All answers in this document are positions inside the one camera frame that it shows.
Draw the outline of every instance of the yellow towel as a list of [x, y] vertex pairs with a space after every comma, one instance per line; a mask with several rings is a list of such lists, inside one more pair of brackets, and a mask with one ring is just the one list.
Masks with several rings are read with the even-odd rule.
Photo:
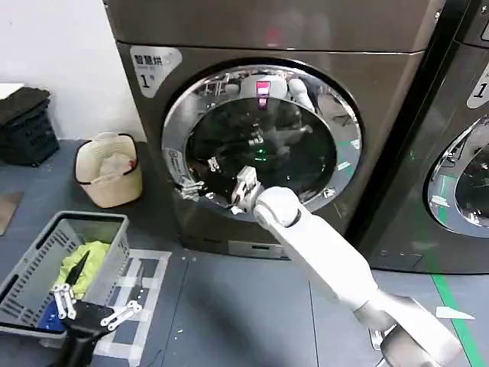
[[109, 244], [100, 241], [87, 242], [85, 245], [78, 246], [74, 253], [65, 257], [63, 260], [63, 264], [60, 268], [60, 275], [55, 284], [63, 284], [70, 273], [71, 268], [78, 264], [83, 256], [90, 251], [89, 257], [86, 259], [85, 266], [83, 267], [82, 274], [79, 276], [76, 284], [72, 286], [75, 298], [81, 300], [90, 283], [92, 283], [97, 275], [97, 271], [99, 271], [102, 266], [109, 247]]

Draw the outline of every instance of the front-loading washing machine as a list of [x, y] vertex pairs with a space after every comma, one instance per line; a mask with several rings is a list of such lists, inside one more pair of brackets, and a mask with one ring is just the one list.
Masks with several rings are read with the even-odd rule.
[[470, 1], [427, 112], [394, 160], [387, 189], [377, 188], [383, 196], [356, 242], [375, 268], [489, 272], [488, 22], [489, 1]]
[[444, 0], [108, 0], [182, 243], [286, 255], [232, 192], [245, 166], [345, 229]]

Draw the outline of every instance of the gray plastic basket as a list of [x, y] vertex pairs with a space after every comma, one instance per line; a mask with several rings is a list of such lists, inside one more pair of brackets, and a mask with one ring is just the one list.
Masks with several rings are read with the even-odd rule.
[[50, 290], [61, 262], [86, 242], [111, 244], [83, 298], [106, 305], [129, 259], [128, 224], [128, 217], [118, 214], [56, 214], [0, 286], [0, 330], [24, 335], [43, 334], [43, 330], [31, 328], [37, 327], [53, 300]]

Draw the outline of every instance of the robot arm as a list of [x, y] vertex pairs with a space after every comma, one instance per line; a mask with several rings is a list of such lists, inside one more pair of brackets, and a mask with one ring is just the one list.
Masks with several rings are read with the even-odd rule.
[[325, 220], [310, 213], [292, 190], [271, 187], [256, 200], [248, 198], [250, 202], [258, 223], [330, 299], [344, 304], [371, 329], [393, 327], [381, 343], [388, 365], [444, 366], [461, 352], [458, 339], [414, 299], [381, 291], [365, 258]]
[[377, 292], [365, 258], [326, 221], [310, 213], [292, 190], [265, 190], [256, 201], [254, 216], [329, 298], [356, 311]]

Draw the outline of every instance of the porthole door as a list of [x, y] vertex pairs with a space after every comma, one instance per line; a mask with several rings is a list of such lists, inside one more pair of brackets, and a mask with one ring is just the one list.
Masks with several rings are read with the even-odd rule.
[[361, 130], [352, 106], [324, 80], [294, 68], [250, 65], [185, 91], [164, 122], [162, 152], [176, 185], [203, 183], [199, 200], [225, 215], [231, 215], [236, 175], [247, 165], [265, 188], [289, 187], [316, 210], [352, 178]]
[[489, 238], [489, 119], [462, 132], [443, 152], [428, 181], [428, 205], [447, 229]]

